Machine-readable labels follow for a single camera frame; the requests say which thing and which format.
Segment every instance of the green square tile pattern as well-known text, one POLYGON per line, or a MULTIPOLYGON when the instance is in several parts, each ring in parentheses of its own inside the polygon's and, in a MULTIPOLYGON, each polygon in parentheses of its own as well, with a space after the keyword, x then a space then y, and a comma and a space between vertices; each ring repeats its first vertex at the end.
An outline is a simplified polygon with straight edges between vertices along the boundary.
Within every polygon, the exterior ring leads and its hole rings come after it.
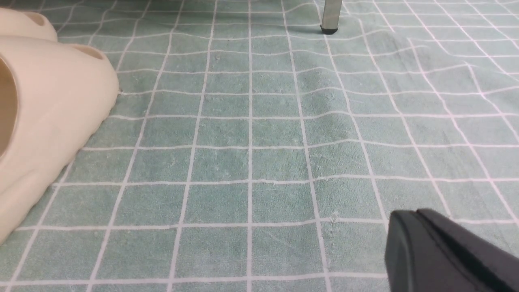
POLYGON ((323 5, 0 0, 105 52, 122 91, 0 246, 0 291, 389 292, 395 209, 519 255, 519 6, 344 2, 325 38, 323 5), (113 283, 63 283, 92 276, 113 283))

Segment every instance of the black plastic object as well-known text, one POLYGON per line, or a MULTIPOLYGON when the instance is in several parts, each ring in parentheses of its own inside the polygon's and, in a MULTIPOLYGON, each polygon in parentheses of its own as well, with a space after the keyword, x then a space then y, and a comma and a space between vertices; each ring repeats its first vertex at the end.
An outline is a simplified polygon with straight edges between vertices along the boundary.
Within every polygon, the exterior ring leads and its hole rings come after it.
POLYGON ((326 35, 332 35, 334 33, 336 33, 339 29, 324 29, 323 26, 321 25, 321 31, 326 34, 326 35))
POLYGON ((430 209, 391 213, 392 292, 519 292, 519 259, 430 209))

